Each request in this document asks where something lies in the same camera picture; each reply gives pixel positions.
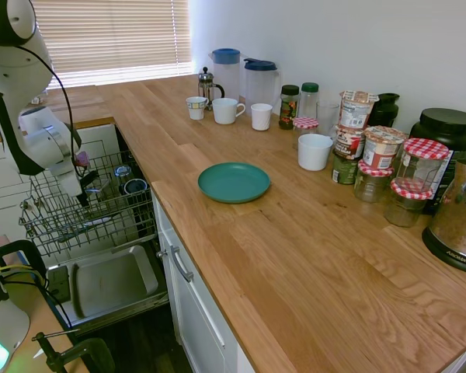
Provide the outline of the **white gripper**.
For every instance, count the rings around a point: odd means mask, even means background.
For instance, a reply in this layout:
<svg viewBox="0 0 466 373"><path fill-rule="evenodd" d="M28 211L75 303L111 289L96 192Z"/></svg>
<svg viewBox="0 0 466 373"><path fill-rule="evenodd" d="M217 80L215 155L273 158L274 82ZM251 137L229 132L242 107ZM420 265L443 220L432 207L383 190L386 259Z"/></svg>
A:
<svg viewBox="0 0 466 373"><path fill-rule="evenodd" d="M76 197L80 205L89 207L89 199L81 184L71 161L59 162L48 169L51 175L59 182L62 190L70 197Z"/></svg>

